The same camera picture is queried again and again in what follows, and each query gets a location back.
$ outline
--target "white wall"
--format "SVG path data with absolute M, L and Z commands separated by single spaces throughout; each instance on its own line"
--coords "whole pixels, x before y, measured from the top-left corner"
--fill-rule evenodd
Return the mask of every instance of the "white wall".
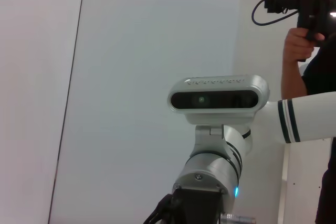
M 185 77 L 232 73 L 239 0 L 83 0 L 51 224 L 142 223 L 194 127 L 167 107 Z
M 280 100 L 280 82 L 281 82 L 281 67 L 282 67 L 282 50 L 283 43 L 288 30 L 296 27 L 297 17 L 286 19 L 277 24 L 259 27 L 251 21 L 251 12 L 255 5 L 260 0 L 240 0 L 240 17 L 238 36 L 236 41 L 236 51 L 234 58 L 234 74 L 257 74 L 267 80 L 271 89 L 270 99 L 273 101 Z M 281 17 L 281 15 L 267 14 L 266 10 L 261 5 L 256 13 L 256 20 L 259 22 L 268 22 Z M 236 200 L 234 212 L 241 215 L 254 216 L 257 218 L 259 224 L 280 223 L 278 222 L 281 177 L 282 177 L 282 163 L 284 146 L 273 141 L 277 136 L 272 134 L 267 135 L 261 129 L 255 127 L 252 129 L 254 147 L 252 152 L 247 156 L 242 179 L 240 182 L 240 196 Z M 292 153 L 292 159 L 300 159 L 301 156 L 307 157 L 307 148 L 300 150 L 300 146 L 296 152 Z M 319 148 L 319 142 L 309 143 L 308 149 L 313 153 L 315 148 Z M 319 151 L 319 155 L 311 157 L 312 162 L 318 165 L 311 167 L 310 173 L 315 173 L 320 176 L 324 172 L 326 160 L 329 152 Z M 298 171 L 307 169 L 304 162 L 301 167 L 296 165 Z M 295 180 L 291 174 L 288 174 L 288 181 Z M 309 189 L 311 184 L 300 184 L 301 188 Z M 297 193 L 295 197 L 286 199 L 286 208 L 295 205 L 300 199 L 298 197 L 305 197 Z M 316 202 L 316 194 L 312 194 L 312 202 Z M 310 222 L 314 223 L 313 214 L 310 215 Z M 292 222 L 292 215 L 286 215 L 284 224 L 303 223 Z M 307 216 L 301 216 L 301 220 L 307 220 Z
M 0 0 L 0 223 L 46 224 L 80 0 Z

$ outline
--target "black shirt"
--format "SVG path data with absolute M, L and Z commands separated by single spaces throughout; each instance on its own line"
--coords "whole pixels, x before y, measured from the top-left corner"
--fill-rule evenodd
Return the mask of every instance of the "black shirt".
M 302 76 L 308 95 L 336 91 L 336 40 L 327 43 L 309 63 Z M 322 189 L 316 224 L 336 223 L 336 137 L 331 147 L 328 170 L 322 179 Z

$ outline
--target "camera handle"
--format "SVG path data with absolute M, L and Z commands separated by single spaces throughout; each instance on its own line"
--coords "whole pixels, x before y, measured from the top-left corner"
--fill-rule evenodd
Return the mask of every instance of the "camera handle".
M 323 46 L 323 41 L 316 40 L 316 34 L 324 32 L 327 2 L 327 0 L 301 0 L 300 2 L 297 27 L 308 29 L 306 40 L 316 42 L 317 47 Z

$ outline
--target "white backdrop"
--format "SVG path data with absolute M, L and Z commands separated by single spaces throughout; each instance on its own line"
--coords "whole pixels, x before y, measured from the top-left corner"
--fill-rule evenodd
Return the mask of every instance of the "white backdrop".
M 80 0 L 0 0 L 0 223 L 48 222 Z
M 232 73 L 239 0 L 83 0 L 51 224 L 141 223 L 171 191 L 194 127 L 185 77 Z

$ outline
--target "cylindrical joint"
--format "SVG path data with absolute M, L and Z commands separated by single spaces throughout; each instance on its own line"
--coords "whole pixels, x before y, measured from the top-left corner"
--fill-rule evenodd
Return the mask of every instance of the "cylindrical joint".
M 176 183 L 182 189 L 222 192 L 222 212 L 231 212 L 239 180 L 227 160 L 215 154 L 204 153 L 189 159 Z
M 256 224 L 255 218 L 235 216 L 232 214 L 223 214 L 220 219 L 220 224 Z

